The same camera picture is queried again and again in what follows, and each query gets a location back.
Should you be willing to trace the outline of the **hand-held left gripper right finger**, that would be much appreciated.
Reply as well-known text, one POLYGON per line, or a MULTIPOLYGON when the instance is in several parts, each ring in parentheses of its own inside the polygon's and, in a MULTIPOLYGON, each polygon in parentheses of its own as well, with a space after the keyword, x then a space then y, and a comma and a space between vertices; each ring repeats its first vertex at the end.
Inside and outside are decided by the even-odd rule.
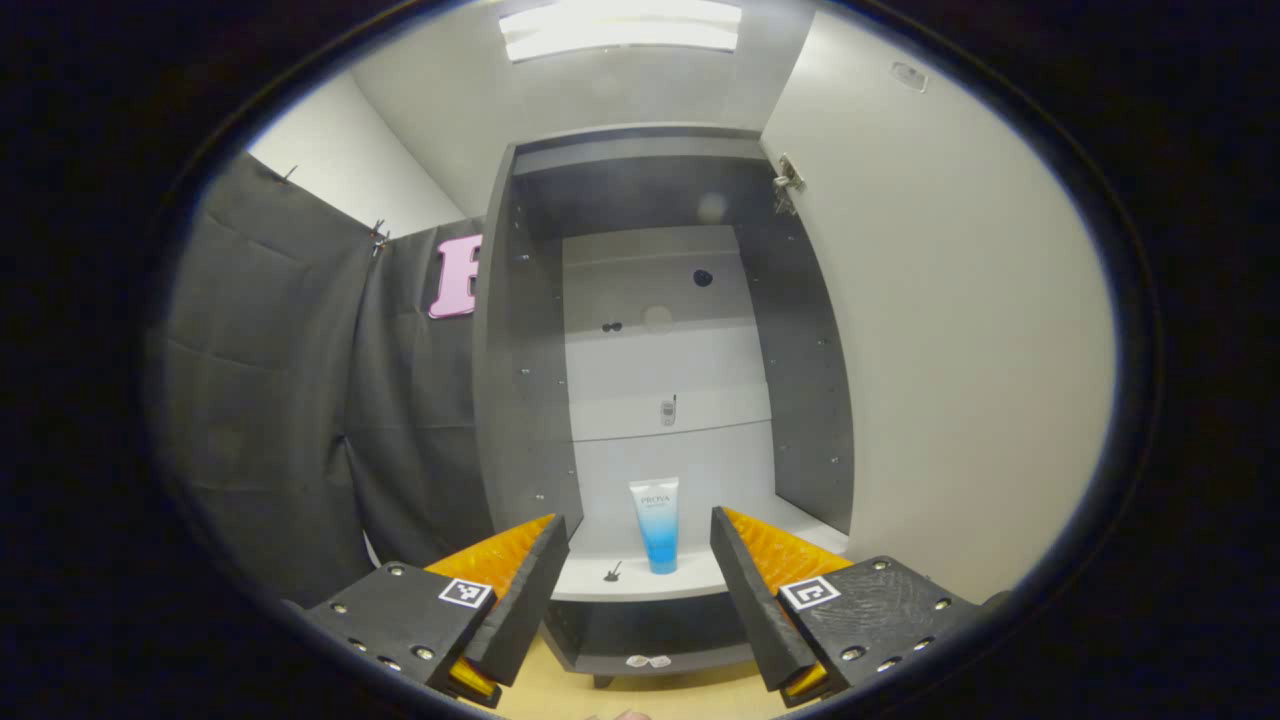
POLYGON ((710 550, 768 691, 788 707, 861 700, 975 635, 986 606, 897 559, 852 562, 745 512, 710 512, 710 550))

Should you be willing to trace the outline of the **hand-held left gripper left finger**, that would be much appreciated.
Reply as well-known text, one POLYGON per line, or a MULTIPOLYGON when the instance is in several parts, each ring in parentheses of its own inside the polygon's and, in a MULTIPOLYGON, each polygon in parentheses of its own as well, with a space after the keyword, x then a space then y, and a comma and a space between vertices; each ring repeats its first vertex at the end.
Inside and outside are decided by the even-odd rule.
POLYGON ((524 665, 570 551, 548 514, 425 568, 387 562, 300 616, 393 676, 494 708, 524 665))

